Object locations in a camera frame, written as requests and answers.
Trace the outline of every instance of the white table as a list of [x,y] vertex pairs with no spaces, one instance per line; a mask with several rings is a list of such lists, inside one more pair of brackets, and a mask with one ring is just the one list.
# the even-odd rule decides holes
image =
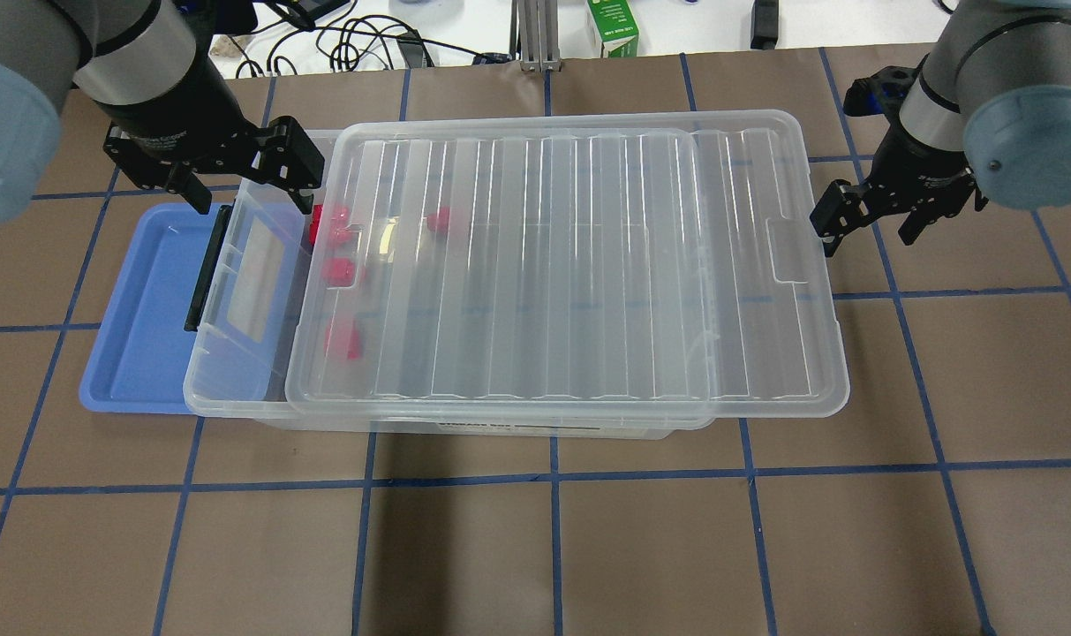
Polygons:
[[[559,45],[563,58],[594,58],[585,0],[559,0]],[[934,42],[948,16],[932,0],[781,0],[779,48],[846,47],[863,44]],[[631,0],[642,28],[640,56],[740,51],[751,40],[752,0]],[[260,24],[276,16],[257,4]],[[332,13],[340,15],[342,11]],[[457,44],[476,51],[508,51],[511,0],[359,0],[353,16],[388,13],[417,28],[421,35]],[[325,17],[325,24],[332,16]],[[285,33],[286,25],[260,33],[245,48],[265,64],[269,49]],[[332,42],[333,33],[325,36]],[[314,33],[292,36],[278,49],[296,63],[299,73],[328,73],[329,64],[316,48]],[[439,65],[464,65],[470,56],[429,47]],[[366,56],[360,69],[381,69],[378,58]],[[240,59],[214,58],[222,75],[232,77]],[[405,65],[395,51],[394,61]]]

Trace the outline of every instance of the metal stand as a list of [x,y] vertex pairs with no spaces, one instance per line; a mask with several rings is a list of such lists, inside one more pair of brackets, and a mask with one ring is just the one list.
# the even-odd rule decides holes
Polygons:
[[511,0],[511,57],[527,72],[559,70],[559,0]]

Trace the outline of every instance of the blue tape grid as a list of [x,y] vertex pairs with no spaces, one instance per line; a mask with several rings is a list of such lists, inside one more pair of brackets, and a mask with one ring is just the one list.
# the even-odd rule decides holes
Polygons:
[[[841,112],[841,93],[838,90],[829,63],[826,49],[818,49],[823,61],[823,69],[829,82],[830,94],[833,97],[835,108]],[[689,109],[696,109],[696,95],[692,87],[692,74],[690,73],[688,59],[684,54],[680,56],[681,75],[684,79],[684,88],[688,92]],[[261,124],[267,124],[270,109],[272,108],[273,96],[276,89],[275,78],[269,81],[269,93],[266,99],[263,119]],[[544,113],[552,115],[552,76],[544,73]],[[403,78],[402,97],[399,104],[399,119],[405,120],[407,105],[410,95],[410,72],[406,70]],[[828,162],[851,162],[857,177],[862,179],[861,162],[871,160],[871,155],[861,155],[857,152],[857,146],[853,140],[853,134],[848,126],[848,121],[843,113],[840,113],[842,132],[845,134],[846,145],[849,149],[848,155],[843,156],[814,156],[810,157],[811,163]],[[116,192],[115,184],[118,179],[118,169],[111,177],[110,184],[103,193],[72,193],[72,194],[39,194],[33,197],[37,200],[46,199],[70,199],[70,198],[103,198],[100,207],[99,217],[92,229],[91,239],[88,242],[86,256],[80,266],[78,278],[76,279],[67,311],[63,321],[51,325],[0,325],[0,333],[29,333],[30,331],[55,331],[58,333],[58,342],[49,360],[48,368],[44,374],[42,388],[37,394],[33,414],[30,418],[26,437],[22,439],[21,451],[18,453],[16,466],[10,479],[9,486],[0,487],[2,506],[0,512],[0,541],[2,530],[5,527],[6,516],[14,497],[22,496],[46,496],[46,495],[112,495],[112,494],[178,494],[179,508],[171,531],[170,547],[168,547],[167,561],[165,561],[163,585],[161,585],[160,595],[155,608],[153,623],[153,635],[161,633],[163,629],[164,609],[167,604],[168,590],[170,589],[174,576],[174,567],[179,550],[179,540],[181,528],[183,527],[185,506],[187,506],[188,496],[193,493],[241,493],[241,491],[270,491],[270,490],[313,490],[313,488],[361,488],[362,503],[359,520],[358,552],[355,560],[355,588],[352,595],[352,633],[359,632],[359,624],[362,609],[362,588],[365,573],[366,537],[369,530],[369,500],[374,488],[383,487],[458,487],[458,486],[484,486],[484,484],[508,484],[508,483],[548,483],[550,484],[550,558],[553,571],[553,595],[555,595],[555,632],[556,635],[563,634],[563,600],[562,600],[562,558],[560,558],[560,503],[559,487],[563,482],[571,481],[622,481],[622,480],[667,480],[667,479],[744,479],[749,484],[749,500],[751,506],[752,531],[756,541],[758,574],[760,574],[761,595],[764,595],[765,610],[767,616],[768,632],[776,635],[776,617],[774,617],[772,584],[767,560],[767,547],[761,531],[761,514],[758,508],[757,479],[765,476],[794,476],[794,475],[849,475],[849,474],[903,474],[903,473],[934,473],[938,472],[942,479],[944,490],[948,499],[948,510],[950,510],[952,523],[955,527],[955,535],[963,555],[963,565],[966,569],[971,594],[975,600],[976,610],[983,632],[987,635],[994,634],[990,617],[987,616],[986,604],[984,604],[982,589],[979,587],[978,575],[970,556],[970,548],[966,539],[966,531],[963,528],[963,516],[960,514],[954,490],[951,484],[950,474],[952,472],[964,471],[999,471],[999,470],[1032,470],[1034,468],[1071,468],[1071,458],[1064,459],[1017,459],[1017,460],[991,460],[991,461],[948,461],[944,455],[942,443],[938,438],[938,429],[935,426],[934,414],[932,413],[931,402],[927,398],[927,390],[923,382],[922,369],[920,369],[918,358],[916,357],[915,344],[912,342],[907,317],[903,311],[903,299],[918,298],[951,298],[951,297],[975,297],[975,296],[1014,296],[1014,294],[1051,294],[1065,293],[1071,303],[1071,282],[1067,271],[1061,264],[1055,246],[1046,228],[1044,228],[1040,214],[1032,213],[1032,221],[1037,230],[1041,234],[1041,240],[1049,253],[1049,258],[1053,261],[1054,269],[1059,277],[1060,285],[1020,287],[1020,289],[990,289],[990,290],[900,290],[892,271],[891,261],[885,245],[885,239],[873,226],[874,239],[877,242],[879,254],[881,254],[883,266],[885,266],[886,278],[889,290],[878,290],[877,292],[863,293],[841,293],[834,294],[835,301],[869,301],[869,299],[887,299],[893,302],[897,309],[900,330],[907,347],[907,357],[912,366],[916,385],[922,403],[923,413],[927,423],[933,448],[935,451],[935,463],[923,464],[875,464],[875,466],[836,466],[836,467],[757,467],[754,451],[751,444],[746,420],[738,423],[741,435],[741,445],[743,446],[744,467],[742,468],[720,468],[720,470],[670,470],[670,471],[623,471],[623,472],[580,472],[563,473],[559,470],[559,440],[550,439],[550,471],[547,473],[524,473],[524,474],[501,474],[482,475],[466,478],[446,479],[374,479],[375,452],[377,446],[377,435],[369,434],[368,444],[366,444],[365,472],[361,480],[326,480],[326,481],[289,481],[289,482],[238,482],[238,483],[193,483],[194,468],[197,459],[197,452],[200,444],[201,431],[203,431],[205,420],[199,418],[194,429],[194,437],[188,450],[187,463],[183,483],[177,484],[108,484],[107,486],[65,486],[65,487],[20,487],[19,478],[24,463],[26,461],[29,448],[37,429],[37,420],[44,404],[44,398],[48,393],[52,375],[58,364],[60,351],[63,348],[63,338],[69,331],[91,331],[97,330],[97,322],[72,322],[72,314],[78,301],[80,287],[84,277],[87,276],[88,266],[90,266],[92,253],[96,241],[99,241],[100,229],[103,228],[103,221],[106,217],[108,202],[112,197],[140,196],[160,194],[148,192],[148,190],[126,190],[126,192]],[[212,186],[214,192],[232,192],[237,185]]]

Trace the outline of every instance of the green box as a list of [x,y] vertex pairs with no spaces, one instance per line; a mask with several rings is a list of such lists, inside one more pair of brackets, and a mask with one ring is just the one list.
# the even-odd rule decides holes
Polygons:
[[603,58],[635,58],[642,32],[636,28],[629,0],[588,0],[591,29]]

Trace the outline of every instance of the red block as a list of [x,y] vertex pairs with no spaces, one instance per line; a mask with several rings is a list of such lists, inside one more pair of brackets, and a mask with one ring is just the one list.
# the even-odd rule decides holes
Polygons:
[[434,214],[425,215],[425,228],[435,234],[448,234],[450,232],[450,209],[442,207]]
[[332,249],[341,248],[341,246],[358,238],[358,234],[357,230],[350,229],[346,225],[332,225],[332,229],[330,229],[330,246],[332,246]]
[[312,206],[312,225],[308,226],[308,242],[316,245],[316,234],[319,233],[319,217],[322,216],[322,205]]
[[322,276],[327,285],[333,287],[348,287],[355,284],[355,275],[361,274],[358,267],[350,258],[338,257],[327,260]]
[[336,329],[334,322],[327,325],[325,337],[327,357],[332,360],[358,360],[362,358],[362,334],[355,322],[350,329]]

